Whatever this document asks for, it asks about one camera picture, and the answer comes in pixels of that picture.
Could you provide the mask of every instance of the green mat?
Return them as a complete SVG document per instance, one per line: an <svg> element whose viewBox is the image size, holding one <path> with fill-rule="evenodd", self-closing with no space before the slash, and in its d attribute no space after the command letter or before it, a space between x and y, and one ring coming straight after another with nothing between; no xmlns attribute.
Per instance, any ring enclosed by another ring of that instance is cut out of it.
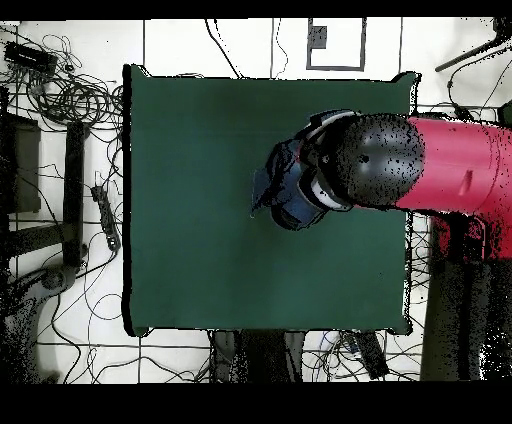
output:
<svg viewBox="0 0 512 424"><path fill-rule="evenodd" d="M328 109L408 113L393 82L163 78L132 66L134 327L404 328L405 214L288 232L250 218L253 173Z"/></svg>

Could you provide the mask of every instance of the black border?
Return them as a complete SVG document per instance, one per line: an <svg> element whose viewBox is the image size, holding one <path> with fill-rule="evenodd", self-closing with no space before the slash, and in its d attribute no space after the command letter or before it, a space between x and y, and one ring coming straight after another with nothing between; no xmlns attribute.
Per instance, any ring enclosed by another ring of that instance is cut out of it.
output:
<svg viewBox="0 0 512 424"><path fill-rule="evenodd" d="M132 295L132 247L131 247L131 211L132 211L132 152L131 152L131 109L132 109L132 67L123 66L123 126L121 133L121 147L123 149L123 180L128 184L124 191L124 205L128 213L123 219L123 294L121 297L121 314L126 333L136 337L132 326L130 314L130 300Z"/></svg>
<svg viewBox="0 0 512 424"><path fill-rule="evenodd" d="M121 146L123 149L123 166L124 166L124 172L123 172L123 180L124 182L128 182L128 185L125 186L128 187L128 190L125 189L124 191L124 206L127 208L128 214L123 219L123 293L122 293L122 299L121 299L121 314L123 316L123 324L126 333L131 337L143 337L144 334L147 331L147 328L141 328L140 331L137 331L132 325L132 319L130 314L130 301L131 301L131 295L132 295L132 251L131 251L131 234L130 234L130 228L131 228L131 206L132 206L132 198L131 198L131 183L132 183L132 175L131 175L131 107L132 107L132 67L137 67L146 77L151 78L180 78L180 76L173 76L173 75L151 75L144 65L123 65L123 95L122 95L122 105L123 105L123 125L122 125L122 135L121 135ZM418 84L421 80L421 74L413 71L402 71L395 75L395 77L390 81L383 81L383 80L372 80L372 79L360 79L358 81L375 81L375 82L381 82L381 83L387 83L387 84L396 84L401 78L404 78L408 74L414 74L416 76L415 80L413 81L411 85L411 93L410 93L410 101L414 102L415 110L416 110L416 99L417 99L417 90L418 90ZM233 79L230 77L210 77L210 79ZM253 80L265 80L269 81L272 79L269 78L251 78ZM308 81L326 81L324 79L319 78L307 78ZM341 78L341 79L329 79L329 82L334 81L353 81L353 78ZM405 257L405 264L407 268L409 268L409 263L407 261L407 249L406 249L406 257ZM410 284L410 275L408 274L408 269L406 269L406 281L408 284ZM382 329L376 329L374 331L388 331L390 334L394 335L408 335L411 331L412 323L410 322L410 319L406 316L408 312L408 305L405 303L404 305L404 313L402 315L402 318L404 320L404 327L403 328L382 328ZM198 329L198 328L176 328L176 327L165 327L175 330L204 330L204 329ZM325 328L310 328L305 331L325 331Z"/></svg>

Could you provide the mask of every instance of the power strip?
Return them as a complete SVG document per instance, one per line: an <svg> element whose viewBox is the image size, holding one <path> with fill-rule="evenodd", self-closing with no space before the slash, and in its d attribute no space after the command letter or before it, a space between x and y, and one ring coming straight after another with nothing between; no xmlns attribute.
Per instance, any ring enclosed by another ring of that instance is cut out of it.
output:
<svg viewBox="0 0 512 424"><path fill-rule="evenodd" d="M91 188L92 200L98 203L101 215L101 229L107 237L108 248L117 252L121 248L121 241L117 233L115 217L108 201L107 192L101 186Z"/></svg>

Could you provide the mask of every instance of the gray bracket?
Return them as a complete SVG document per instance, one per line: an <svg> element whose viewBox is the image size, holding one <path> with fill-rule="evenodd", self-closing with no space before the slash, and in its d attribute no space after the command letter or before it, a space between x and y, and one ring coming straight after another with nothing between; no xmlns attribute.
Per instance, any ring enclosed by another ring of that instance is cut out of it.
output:
<svg viewBox="0 0 512 424"><path fill-rule="evenodd" d="M366 62L366 18L361 25L361 54L359 66L313 66L311 65L311 52L313 49L327 47L327 27L313 25L313 18L308 18L308 46L306 56L306 69L308 71L356 71L364 72Z"/></svg>

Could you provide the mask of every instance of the black frame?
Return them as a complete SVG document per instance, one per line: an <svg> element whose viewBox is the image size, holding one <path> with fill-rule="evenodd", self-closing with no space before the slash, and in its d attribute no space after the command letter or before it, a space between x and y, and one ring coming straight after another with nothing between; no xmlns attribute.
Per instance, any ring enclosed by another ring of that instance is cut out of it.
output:
<svg viewBox="0 0 512 424"><path fill-rule="evenodd" d="M360 52L360 62L359 66L313 66L311 65L311 52L315 48L325 48L316 47L316 32L322 31L322 29L326 29L327 27L316 27L313 25L313 18L308 18L308 46L307 46L307 56L306 56L306 70L308 71L356 71L356 72L364 72L364 68L366 65L366 20L367 18L362 18L362 28L361 28L361 52Z"/></svg>

